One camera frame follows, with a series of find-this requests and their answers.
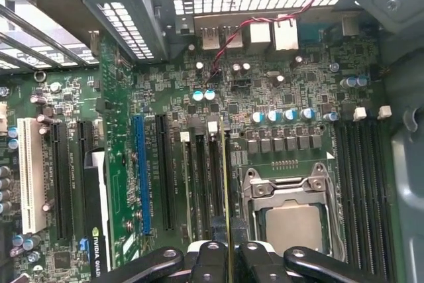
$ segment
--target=motherboard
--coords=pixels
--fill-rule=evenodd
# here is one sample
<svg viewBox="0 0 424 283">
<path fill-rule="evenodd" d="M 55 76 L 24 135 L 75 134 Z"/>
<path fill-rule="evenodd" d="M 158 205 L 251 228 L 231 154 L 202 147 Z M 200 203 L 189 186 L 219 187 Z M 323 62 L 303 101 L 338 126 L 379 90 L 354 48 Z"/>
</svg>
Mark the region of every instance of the motherboard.
<svg viewBox="0 0 424 283">
<path fill-rule="evenodd" d="M 104 38 L 98 68 L 2 78 L 0 266 L 89 282 L 159 247 L 225 240 L 227 217 L 278 254 L 303 245 L 395 280 L 375 38 L 273 59 L 229 48 L 217 72 L 215 53 L 199 38 L 139 66 Z"/>
</svg>

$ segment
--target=white connector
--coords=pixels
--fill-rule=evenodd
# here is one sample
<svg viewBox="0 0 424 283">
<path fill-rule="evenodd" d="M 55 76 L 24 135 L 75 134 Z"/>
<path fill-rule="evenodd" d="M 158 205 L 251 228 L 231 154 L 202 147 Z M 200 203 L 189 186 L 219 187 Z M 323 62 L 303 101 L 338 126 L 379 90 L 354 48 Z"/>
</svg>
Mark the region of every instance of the white connector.
<svg viewBox="0 0 424 283">
<path fill-rule="evenodd" d="M 358 122 L 366 118 L 365 107 L 357 107 L 353 113 L 353 121 Z"/>
<path fill-rule="evenodd" d="M 392 116 L 392 108 L 390 107 L 390 105 L 383 105 L 378 111 L 377 119 L 387 119 L 388 117 L 391 117 L 391 116 Z"/>
<path fill-rule="evenodd" d="M 36 119 L 18 119 L 19 172 L 23 234 L 37 233 L 47 226 L 44 205 L 42 139 Z"/>
</svg>

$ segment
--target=blue pcie slot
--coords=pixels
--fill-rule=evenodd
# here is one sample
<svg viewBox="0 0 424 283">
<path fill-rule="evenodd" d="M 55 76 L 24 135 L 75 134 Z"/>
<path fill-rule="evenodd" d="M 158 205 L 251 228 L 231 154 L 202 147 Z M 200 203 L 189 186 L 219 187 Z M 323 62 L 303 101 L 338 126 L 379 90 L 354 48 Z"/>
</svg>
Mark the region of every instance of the blue pcie slot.
<svg viewBox="0 0 424 283">
<path fill-rule="evenodd" d="M 140 196 L 142 209 L 142 233 L 149 235 L 151 231 L 150 225 L 150 194 L 148 190 L 148 175 L 146 165 L 146 146 L 144 137 L 144 118 L 141 115 L 135 115 L 132 118 L 134 125 L 135 146 L 137 151 L 138 178 L 140 178 Z"/>
</svg>

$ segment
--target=white pci slot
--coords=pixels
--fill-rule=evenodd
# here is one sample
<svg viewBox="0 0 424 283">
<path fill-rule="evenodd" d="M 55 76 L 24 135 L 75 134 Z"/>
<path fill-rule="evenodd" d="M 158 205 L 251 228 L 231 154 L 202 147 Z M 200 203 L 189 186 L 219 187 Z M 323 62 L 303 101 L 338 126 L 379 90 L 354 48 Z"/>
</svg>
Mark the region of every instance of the white pci slot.
<svg viewBox="0 0 424 283">
<path fill-rule="evenodd" d="M 23 234 L 37 233 L 47 226 L 44 204 L 42 139 L 36 119 L 18 119 L 19 172 Z"/>
</svg>

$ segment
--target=cable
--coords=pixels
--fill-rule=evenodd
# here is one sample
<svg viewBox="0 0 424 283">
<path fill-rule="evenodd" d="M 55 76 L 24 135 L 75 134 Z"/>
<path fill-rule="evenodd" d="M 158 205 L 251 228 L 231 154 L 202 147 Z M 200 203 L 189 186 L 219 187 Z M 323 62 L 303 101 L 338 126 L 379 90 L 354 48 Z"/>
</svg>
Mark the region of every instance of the cable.
<svg viewBox="0 0 424 283">
<path fill-rule="evenodd" d="M 283 17 L 279 17 L 279 18 L 264 18 L 264 17 L 252 17 L 249 20 L 245 20 L 243 21 L 234 31 L 234 33 L 232 35 L 230 35 L 227 39 L 227 41 L 225 41 L 224 45 L 222 45 L 222 47 L 220 47 L 217 55 L 215 56 L 215 59 L 212 63 L 212 69 L 213 69 L 213 74 L 207 79 L 207 81 L 205 82 L 205 85 L 207 85 L 209 83 L 209 81 L 217 75 L 219 69 L 218 69 L 218 65 L 217 62 L 219 61 L 219 59 L 221 58 L 221 56 L 224 54 L 225 50 L 227 49 L 227 46 L 231 43 L 231 41 L 234 40 L 234 38 L 236 37 L 237 33 L 243 29 L 244 27 L 248 26 L 250 23 L 277 23 L 277 22 L 281 22 L 281 21 L 286 21 L 289 19 L 295 19 L 298 15 L 308 11 L 311 7 L 312 4 L 314 3 L 315 0 L 310 0 L 310 2 L 308 2 L 308 4 L 306 4 L 303 8 L 301 8 L 298 11 L 295 11 L 294 13 L 290 13 L 286 16 Z"/>
</svg>

